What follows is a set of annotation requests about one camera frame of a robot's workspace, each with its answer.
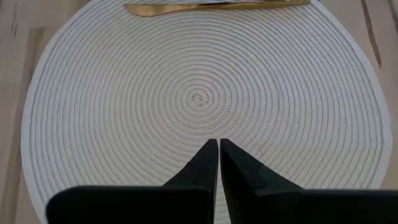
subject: coiled rope placemat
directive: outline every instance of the coiled rope placemat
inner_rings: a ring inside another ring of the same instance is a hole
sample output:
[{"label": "coiled rope placemat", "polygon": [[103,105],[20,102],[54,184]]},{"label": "coiled rope placemat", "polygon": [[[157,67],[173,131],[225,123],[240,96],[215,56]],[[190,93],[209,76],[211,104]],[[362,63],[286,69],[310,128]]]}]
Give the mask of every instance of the coiled rope placemat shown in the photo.
[{"label": "coiled rope placemat", "polygon": [[[387,107],[370,63],[321,4],[137,17],[125,2],[86,5],[34,73],[22,162],[43,222],[58,191],[162,185],[209,138],[230,138],[302,187],[380,186]],[[216,223],[226,223],[218,183]]]}]

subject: white woven placemat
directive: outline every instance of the white woven placemat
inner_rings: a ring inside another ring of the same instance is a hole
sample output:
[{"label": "white woven placemat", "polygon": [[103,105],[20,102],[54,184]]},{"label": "white woven placemat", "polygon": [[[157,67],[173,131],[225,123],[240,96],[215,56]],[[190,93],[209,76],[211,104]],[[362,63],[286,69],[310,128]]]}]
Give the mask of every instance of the white woven placemat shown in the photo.
[{"label": "white woven placemat", "polygon": [[380,186],[387,107],[370,63],[320,3],[143,18],[124,2],[90,2],[34,73],[22,163],[43,222],[58,191],[162,185],[209,138],[230,138],[302,187]]}]

